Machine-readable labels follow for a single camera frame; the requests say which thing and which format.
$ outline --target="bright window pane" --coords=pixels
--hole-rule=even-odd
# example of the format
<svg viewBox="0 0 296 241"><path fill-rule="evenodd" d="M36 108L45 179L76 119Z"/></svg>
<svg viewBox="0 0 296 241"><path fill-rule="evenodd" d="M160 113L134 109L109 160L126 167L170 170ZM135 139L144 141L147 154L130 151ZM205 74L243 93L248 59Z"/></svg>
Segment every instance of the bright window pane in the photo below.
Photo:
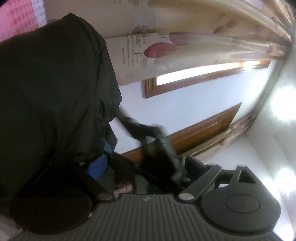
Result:
<svg viewBox="0 0 296 241"><path fill-rule="evenodd" d="M158 76L156 78L156 85L164 85L164 84L168 84L178 80L183 80L183 79L200 76L203 74L214 73L217 71L222 71L227 69L235 69L241 66L245 68L252 68L253 66L259 63L260 61L246 61L244 63L236 62L236 63L226 63L226 64L214 64L214 65L200 66L200 67L191 68L191 69L184 69L184 70Z"/></svg>

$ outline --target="window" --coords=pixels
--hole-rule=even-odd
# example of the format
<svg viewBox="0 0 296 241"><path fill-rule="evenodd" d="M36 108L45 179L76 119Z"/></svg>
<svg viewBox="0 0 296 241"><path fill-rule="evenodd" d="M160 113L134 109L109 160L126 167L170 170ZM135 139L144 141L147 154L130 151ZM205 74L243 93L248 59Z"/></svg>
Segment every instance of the window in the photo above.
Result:
<svg viewBox="0 0 296 241"><path fill-rule="evenodd" d="M143 81L144 97L149 98L185 86L238 74L243 71L267 68L269 63L270 61L246 61L214 64L160 75Z"/></svg>

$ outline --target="pink fabric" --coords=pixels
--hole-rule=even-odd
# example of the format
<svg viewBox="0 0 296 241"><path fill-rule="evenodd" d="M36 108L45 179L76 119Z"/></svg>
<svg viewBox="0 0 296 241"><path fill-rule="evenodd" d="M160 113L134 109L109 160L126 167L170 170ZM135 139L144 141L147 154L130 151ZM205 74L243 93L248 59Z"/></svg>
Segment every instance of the pink fabric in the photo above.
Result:
<svg viewBox="0 0 296 241"><path fill-rule="evenodd" d="M8 0L0 8L0 42L37 28L31 0Z"/></svg>

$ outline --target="ribbed plastic panel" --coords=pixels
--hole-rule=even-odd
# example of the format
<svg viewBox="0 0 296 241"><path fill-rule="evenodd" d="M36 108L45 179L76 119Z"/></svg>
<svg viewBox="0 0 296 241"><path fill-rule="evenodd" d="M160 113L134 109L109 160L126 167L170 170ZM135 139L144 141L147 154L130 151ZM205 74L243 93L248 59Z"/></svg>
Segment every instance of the ribbed plastic panel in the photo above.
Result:
<svg viewBox="0 0 296 241"><path fill-rule="evenodd" d="M195 206L171 195L123 194L99 204L94 214L69 232L36 235L21 231L13 241L280 241L268 232L256 236L223 233L202 219Z"/></svg>

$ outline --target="person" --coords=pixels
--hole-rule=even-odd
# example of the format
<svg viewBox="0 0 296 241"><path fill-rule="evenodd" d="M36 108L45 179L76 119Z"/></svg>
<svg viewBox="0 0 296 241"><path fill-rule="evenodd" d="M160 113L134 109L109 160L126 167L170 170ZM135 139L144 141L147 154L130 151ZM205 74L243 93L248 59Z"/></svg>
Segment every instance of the person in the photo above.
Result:
<svg viewBox="0 0 296 241"><path fill-rule="evenodd" d="M0 197L46 163L90 164L114 149L121 94L105 40L68 14L0 43Z"/></svg>

